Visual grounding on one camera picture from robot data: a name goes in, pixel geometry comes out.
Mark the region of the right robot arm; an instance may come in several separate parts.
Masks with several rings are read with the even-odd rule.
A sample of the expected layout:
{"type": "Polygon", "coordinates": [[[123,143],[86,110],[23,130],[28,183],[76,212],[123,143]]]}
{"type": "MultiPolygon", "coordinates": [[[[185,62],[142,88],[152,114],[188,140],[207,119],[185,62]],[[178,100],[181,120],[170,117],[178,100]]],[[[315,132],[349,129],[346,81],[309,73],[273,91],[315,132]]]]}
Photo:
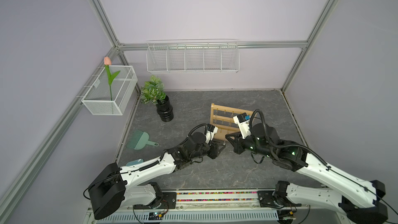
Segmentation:
{"type": "Polygon", "coordinates": [[[260,194],[265,207],[284,208],[298,205],[318,206],[345,215],[355,224],[384,224],[391,206],[383,200],[384,183],[363,180],[327,163],[310,148],[294,141],[282,140],[275,128],[265,122],[261,110],[234,118],[239,131],[226,135],[234,152],[250,151],[251,155],[269,158],[282,169],[310,177],[323,188],[298,186],[280,180],[273,193],[260,194]]]}

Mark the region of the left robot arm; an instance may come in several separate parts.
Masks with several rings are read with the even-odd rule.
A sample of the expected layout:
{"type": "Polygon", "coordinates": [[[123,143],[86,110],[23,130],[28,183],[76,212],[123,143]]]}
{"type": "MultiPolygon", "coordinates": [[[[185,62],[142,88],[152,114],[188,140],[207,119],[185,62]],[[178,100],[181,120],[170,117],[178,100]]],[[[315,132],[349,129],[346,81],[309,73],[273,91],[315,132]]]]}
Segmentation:
{"type": "Polygon", "coordinates": [[[142,205],[157,208],[164,194],[152,179],[180,171],[204,157],[217,158],[226,144],[215,140],[218,132],[212,124],[199,124],[177,146],[165,149],[151,160],[133,166],[107,165],[84,191],[91,202],[95,220],[102,220],[120,207],[142,205]]]}

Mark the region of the wooden jewelry display stand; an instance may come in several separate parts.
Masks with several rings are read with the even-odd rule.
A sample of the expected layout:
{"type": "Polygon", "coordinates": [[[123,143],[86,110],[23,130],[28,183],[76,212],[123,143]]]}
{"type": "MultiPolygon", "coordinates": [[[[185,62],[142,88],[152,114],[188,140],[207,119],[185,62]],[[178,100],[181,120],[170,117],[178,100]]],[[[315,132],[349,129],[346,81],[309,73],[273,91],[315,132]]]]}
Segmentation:
{"type": "Polygon", "coordinates": [[[227,141],[225,138],[227,134],[239,132],[239,127],[234,122],[233,117],[243,113],[250,116],[253,113],[253,111],[216,105],[214,103],[211,104],[210,109],[210,124],[218,128],[215,139],[219,141],[227,141]]]}

